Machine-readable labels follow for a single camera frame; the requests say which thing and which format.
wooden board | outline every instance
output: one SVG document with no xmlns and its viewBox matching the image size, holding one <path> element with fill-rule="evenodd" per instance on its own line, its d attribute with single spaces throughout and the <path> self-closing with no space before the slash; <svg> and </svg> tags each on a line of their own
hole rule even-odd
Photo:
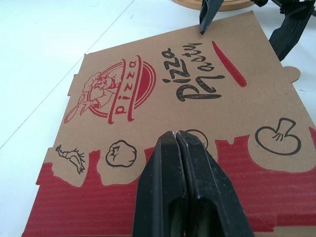
<svg viewBox="0 0 316 237">
<path fill-rule="evenodd" d="M 174 2 L 196 10 L 201 9 L 202 0 L 173 0 Z M 242 8 L 249 7 L 254 3 L 250 0 L 224 0 L 219 11 L 234 11 Z"/>
</svg>

brown cardboard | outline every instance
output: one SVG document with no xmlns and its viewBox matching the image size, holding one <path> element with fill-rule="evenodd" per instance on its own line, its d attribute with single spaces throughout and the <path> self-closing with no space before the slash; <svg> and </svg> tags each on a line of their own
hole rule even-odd
<svg viewBox="0 0 316 237">
<path fill-rule="evenodd" d="M 316 153 L 311 129 L 315 126 L 290 75 L 252 12 L 215 21 L 204 36 L 193 26 L 85 55 L 44 162 L 69 189 L 80 189 L 93 169 L 91 157 L 99 152 L 96 169 L 102 184 L 122 189 L 136 185 L 146 165 L 146 151 L 159 136 L 168 130 L 193 129 L 215 159 L 216 141 L 233 144 L 237 137 L 249 135 L 249 154 L 261 168 L 291 173 L 312 170 Z M 183 85 L 187 88 L 181 95 Z M 208 99 L 192 99 L 197 91 Z M 25 236 L 34 234 L 36 203 Z M 95 233 L 129 235 L 128 228 Z M 80 231 L 63 235 L 77 234 L 86 235 Z"/>
</svg>

black clamp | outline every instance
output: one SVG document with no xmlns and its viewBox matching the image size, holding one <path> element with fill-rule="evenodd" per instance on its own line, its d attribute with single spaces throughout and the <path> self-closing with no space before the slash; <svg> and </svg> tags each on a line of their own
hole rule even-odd
<svg viewBox="0 0 316 237">
<path fill-rule="evenodd" d="M 187 132 L 162 135 L 138 181 L 133 237 L 254 237 L 233 185 Z"/>
<path fill-rule="evenodd" d="M 259 7 L 268 0 L 252 0 Z M 285 18 L 280 28 L 273 31 L 269 42 L 282 61 L 299 41 L 310 17 L 315 14 L 315 0 L 272 0 L 280 7 Z M 224 0 L 203 0 L 199 15 L 200 33 L 203 35 Z"/>
</svg>

chef illustration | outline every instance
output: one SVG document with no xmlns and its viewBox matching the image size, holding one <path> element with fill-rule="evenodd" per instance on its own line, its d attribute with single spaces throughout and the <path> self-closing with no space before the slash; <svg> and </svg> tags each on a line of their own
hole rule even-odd
<svg viewBox="0 0 316 237">
<path fill-rule="evenodd" d="M 103 108 L 106 111 L 106 105 L 113 100 L 120 84 L 120 74 L 117 74 L 117 71 L 114 70 L 92 75 L 84 84 L 83 94 L 80 96 L 78 103 L 66 115 L 64 122 L 69 122 L 78 110 L 80 115 L 89 108 L 96 110 Z"/>
<path fill-rule="evenodd" d="M 90 106 L 100 109 L 111 100 L 114 94 L 116 94 L 120 79 L 116 79 L 116 74 L 110 75 L 110 73 L 96 73 L 91 76 L 89 80 L 84 84 L 82 92 L 94 93 L 94 97 L 91 100 L 84 101 L 80 114 L 86 111 Z"/>
</svg>

red brushstroke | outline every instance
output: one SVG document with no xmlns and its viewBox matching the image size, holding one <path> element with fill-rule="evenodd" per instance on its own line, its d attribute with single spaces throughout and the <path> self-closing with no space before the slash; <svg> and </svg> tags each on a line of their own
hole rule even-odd
<svg viewBox="0 0 316 237">
<path fill-rule="evenodd" d="M 316 131 L 310 132 L 316 147 Z M 316 226 L 316 167 L 301 173 L 264 169 L 250 157 L 248 138 L 237 137 L 232 145 L 215 142 L 218 163 L 233 182 L 253 231 Z"/>
<path fill-rule="evenodd" d="M 310 128 L 316 147 L 316 130 Z M 249 136 L 231 145 L 217 140 L 218 162 L 233 182 L 255 232 L 271 232 L 276 226 L 316 226 L 316 167 L 307 172 L 267 170 L 248 152 Z M 146 149 L 148 160 L 154 148 Z M 103 186 L 96 165 L 100 151 L 89 154 L 89 169 L 80 188 L 53 176 L 44 163 L 40 185 L 24 237 L 130 236 L 137 181 Z"/>
<path fill-rule="evenodd" d="M 213 48 L 215 50 L 215 53 L 223 63 L 224 67 L 227 69 L 227 71 L 232 75 L 234 80 L 240 85 L 241 87 L 247 86 L 247 82 L 243 75 L 238 71 L 238 69 L 233 65 L 233 63 L 226 57 L 226 55 L 223 53 L 223 51 L 217 46 L 217 44 L 212 41 Z"/>
<path fill-rule="evenodd" d="M 52 163 L 43 164 L 24 237 L 131 235 L 138 179 L 128 185 L 102 185 L 99 159 L 100 151 L 89 154 L 80 188 L 54 176 Z"/>
</svg>

